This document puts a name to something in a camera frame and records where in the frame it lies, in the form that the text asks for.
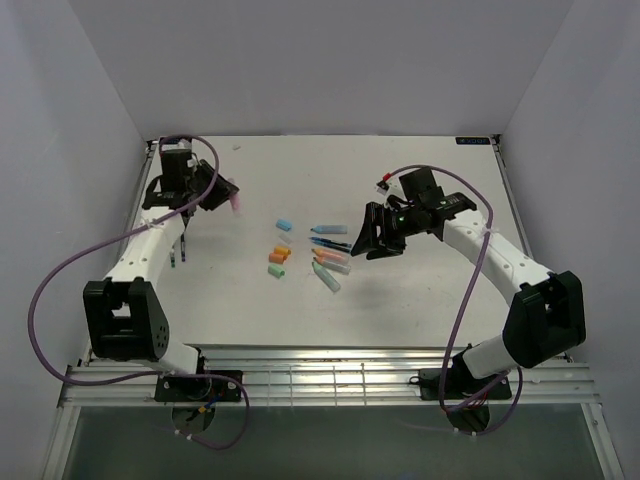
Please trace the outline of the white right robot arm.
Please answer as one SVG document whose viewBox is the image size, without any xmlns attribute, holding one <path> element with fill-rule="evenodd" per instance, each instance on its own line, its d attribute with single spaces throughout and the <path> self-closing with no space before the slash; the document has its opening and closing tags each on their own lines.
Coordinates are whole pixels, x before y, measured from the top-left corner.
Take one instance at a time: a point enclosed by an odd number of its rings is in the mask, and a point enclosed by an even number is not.
<svg viewBox="0 0 640 480">
<path fill-rule="evenodd" d="M 437 168 L 407 166 L 383 176 L 383 203 L 365 206 L 363 225 L 351 248 L 369 260 L 400 256 L 406 240 L 430 234 L 469 260 L 472 276 L 484 276 L 509 307 L 502 331 L 446 362 L 447 379 L 464 397 L 474 397 L 488 378 L 517 367 L 530 369 L 586 339 L 581 281 L 528 257 L 493 228 L 490 206 L 478 191 L 447 194 Z"/>
</svg>

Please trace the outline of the light blue highlighter cap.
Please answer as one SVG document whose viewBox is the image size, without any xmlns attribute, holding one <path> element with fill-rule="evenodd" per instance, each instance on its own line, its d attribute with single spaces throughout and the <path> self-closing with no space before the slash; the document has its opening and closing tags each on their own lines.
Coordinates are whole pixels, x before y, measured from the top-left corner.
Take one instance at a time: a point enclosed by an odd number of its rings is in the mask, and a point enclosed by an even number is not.
<svg viewBox="0 0 640 480">
<path fill-rule="evenodd" d="M 285 219 L 278 219 L 275 226 L 283 232 L 290 232 L 293 229 L 293 224 Z"/>
</svg>

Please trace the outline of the orange capped marker pen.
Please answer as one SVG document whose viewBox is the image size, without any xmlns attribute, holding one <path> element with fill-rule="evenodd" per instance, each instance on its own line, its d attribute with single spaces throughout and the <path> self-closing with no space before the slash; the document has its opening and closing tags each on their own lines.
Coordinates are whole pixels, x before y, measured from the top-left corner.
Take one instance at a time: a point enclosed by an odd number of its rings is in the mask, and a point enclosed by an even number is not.
<svg viewBox="0 0 640 480">
<path fill-rule="evenodd" d="M 338 272 L 342 275 L 349 275 L 351 272 L 351 266 L 348 264 L 341 264 L 338 262 L 334 262 L 324 257 L 315 257 L 314 261 L 320 266 L 322 266 L 323 268 L 334 271 L 334 272 Z"/>
</svg>

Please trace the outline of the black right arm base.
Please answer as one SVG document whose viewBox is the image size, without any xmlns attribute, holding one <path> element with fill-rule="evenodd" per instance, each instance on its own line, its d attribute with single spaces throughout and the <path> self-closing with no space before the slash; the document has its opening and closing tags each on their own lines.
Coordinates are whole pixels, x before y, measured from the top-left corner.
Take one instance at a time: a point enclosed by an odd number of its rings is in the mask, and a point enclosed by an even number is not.
<svg viewBox="0 0 640 480">
<path fill-rule="evenodd" d="M 409 378 L 410 385 L 417 386 L 420 391 L 420 398 L 425 401 L 435 401 L 439 395 L 441 370 L 439 368 L 420 369 L 415 375 Z M 498 375 L 492 375 L 483 379 L 460 380 L 449 368 L 447 372 L 444 399 L 464 400 L 480 391 Z M 512 391 L 507 379 L 501 379 L 491 390 L 481 396 L 481 400 L 508 400 L 512 396 Z"/>
</svg>

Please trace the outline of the orange pink highlighter pen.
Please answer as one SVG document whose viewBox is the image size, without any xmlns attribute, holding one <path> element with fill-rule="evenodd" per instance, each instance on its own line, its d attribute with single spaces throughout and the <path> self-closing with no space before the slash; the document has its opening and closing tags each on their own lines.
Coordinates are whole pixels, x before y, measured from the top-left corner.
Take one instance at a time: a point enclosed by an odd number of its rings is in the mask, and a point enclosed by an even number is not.
<svg viewBox="0 0 640 480">
<path fill-rule="evenodd" d="M 347 264 L 349 262 L 349 257 L 339 252 L 334 252 L 323 248 L 313 248 L 312 252 L 317 257 L 323 257 L 329 261 L 337 262 L 340 264 Z"/>
</svg>

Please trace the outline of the two thin pens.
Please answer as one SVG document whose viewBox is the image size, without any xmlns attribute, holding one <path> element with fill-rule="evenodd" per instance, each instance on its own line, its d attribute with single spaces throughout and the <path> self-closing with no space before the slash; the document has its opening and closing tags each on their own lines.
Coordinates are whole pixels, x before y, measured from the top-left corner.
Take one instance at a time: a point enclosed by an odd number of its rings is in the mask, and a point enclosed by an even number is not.
<svg viewBox="0 0 640 480">
<path fill-rule="evenodd" d="M 181 234 L 179 239 L 174 243 L 169 251 L 170 267 L 175 268 L 177 262 L 186 262 L 186 238 L 185 234 Z"/>
</svg>

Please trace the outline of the light blue highlighter body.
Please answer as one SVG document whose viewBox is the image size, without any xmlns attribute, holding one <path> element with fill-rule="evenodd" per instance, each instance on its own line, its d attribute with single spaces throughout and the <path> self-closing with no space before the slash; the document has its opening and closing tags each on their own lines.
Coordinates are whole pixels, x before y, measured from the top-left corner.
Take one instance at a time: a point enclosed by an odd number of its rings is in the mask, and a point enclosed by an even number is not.
<svg viewBox="0 0 640 480">
<path fill-rule="evenodd" d="M 317 225 L 310 229 L 320 235 L 343 235 L 348 233 L 347 225 Z"/>
</svg>

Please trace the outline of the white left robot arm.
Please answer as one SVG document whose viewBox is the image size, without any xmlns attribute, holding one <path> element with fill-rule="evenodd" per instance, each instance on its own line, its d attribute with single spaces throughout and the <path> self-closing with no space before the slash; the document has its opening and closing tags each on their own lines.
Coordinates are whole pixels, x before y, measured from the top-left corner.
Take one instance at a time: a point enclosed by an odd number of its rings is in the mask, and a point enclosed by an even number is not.
<svg viewBox="0 0 640 480">
<path fill-rule="evenodd" d="M 83 291 L 91 348 L 95 356 L 139 362 L 154 370 L 179 374 L 178 388 L 190 399 L 212 387 L 200 353 L 171 337 L 169 320 L 156 293 L 160 273 L 198 209 L 212 211 L 238 192 L 207 161 L 199 160 L 181 140 L 159 152 L 161 174 L 147 185 L 138 225 L 117 264 Z"/>
</svg>

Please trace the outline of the salmon orange marker cap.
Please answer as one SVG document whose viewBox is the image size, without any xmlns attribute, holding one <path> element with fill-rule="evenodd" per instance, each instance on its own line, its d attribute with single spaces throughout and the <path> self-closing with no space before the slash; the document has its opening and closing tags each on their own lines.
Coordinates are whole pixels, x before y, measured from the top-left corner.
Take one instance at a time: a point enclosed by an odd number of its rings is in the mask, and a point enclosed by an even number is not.
<svg viewBox="0 0 640 480">
<path fill-rule="evenodd" d="M 287 258 L 287 255 L 277 252 L 271 252 L 268 256 L 269 262 L 274 264 L 283 264 L 287 260 Z"/>
</svg>

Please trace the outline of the clear gel pen cap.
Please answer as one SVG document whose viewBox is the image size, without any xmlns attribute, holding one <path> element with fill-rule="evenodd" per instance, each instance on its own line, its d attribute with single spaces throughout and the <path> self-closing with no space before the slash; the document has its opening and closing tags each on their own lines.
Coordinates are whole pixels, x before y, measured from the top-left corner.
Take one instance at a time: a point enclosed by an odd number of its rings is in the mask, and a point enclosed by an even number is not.
<svg viewBox="0 0 640 480">
<path fill-rule="evenodd" d="M 286 245 L 291 245 L 293 243 L 293 240 L 285 233 L 280 233 L 278 238 Z"/>
</svg>

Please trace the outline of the orange highlighter cap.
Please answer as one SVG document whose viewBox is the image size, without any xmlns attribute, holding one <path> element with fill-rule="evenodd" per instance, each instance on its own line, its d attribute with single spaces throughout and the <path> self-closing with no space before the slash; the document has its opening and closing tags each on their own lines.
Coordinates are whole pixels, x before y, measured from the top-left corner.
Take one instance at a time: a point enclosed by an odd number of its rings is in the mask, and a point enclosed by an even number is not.
<svg viewBox="0 0 640 480">
<path fill-rule="evenodd" d="M 273 252 L 283 256 L 289 256 L 292 253 L 290 248 L 283 245 L 276 245 L 273 249 Z"/>
</svg>

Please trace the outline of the green highlighter cap piece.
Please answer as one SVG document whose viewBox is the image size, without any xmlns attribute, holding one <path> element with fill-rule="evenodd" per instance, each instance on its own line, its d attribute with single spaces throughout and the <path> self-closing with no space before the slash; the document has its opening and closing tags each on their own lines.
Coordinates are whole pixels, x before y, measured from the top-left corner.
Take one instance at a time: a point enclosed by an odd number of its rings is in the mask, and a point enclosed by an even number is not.
<svg viewBox="0 0 640 480">
<path fill-rule="evenodd" d="M 278 264 L 270 264 L 267 271 L 270 275 L 278 279 L 282 278 L 286 274 L 285 269 Z"/>
</svg>

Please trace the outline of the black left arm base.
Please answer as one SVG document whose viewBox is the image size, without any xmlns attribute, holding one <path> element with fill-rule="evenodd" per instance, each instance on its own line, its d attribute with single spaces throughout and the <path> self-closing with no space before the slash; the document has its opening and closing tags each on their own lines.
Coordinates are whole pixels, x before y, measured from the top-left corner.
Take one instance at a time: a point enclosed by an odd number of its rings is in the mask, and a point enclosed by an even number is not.
<svg viewBox="0 0 640 480">
<path fill-rule="evenodd" d="M 240 383 L 244 376 L 242 370 L 206 370 L 205 373 L 228 377 Z M 242 394 L 229 379 L 161 378 L 156 383 L 154 400 L 164 403 L 239 402 Z"/>
</svg>

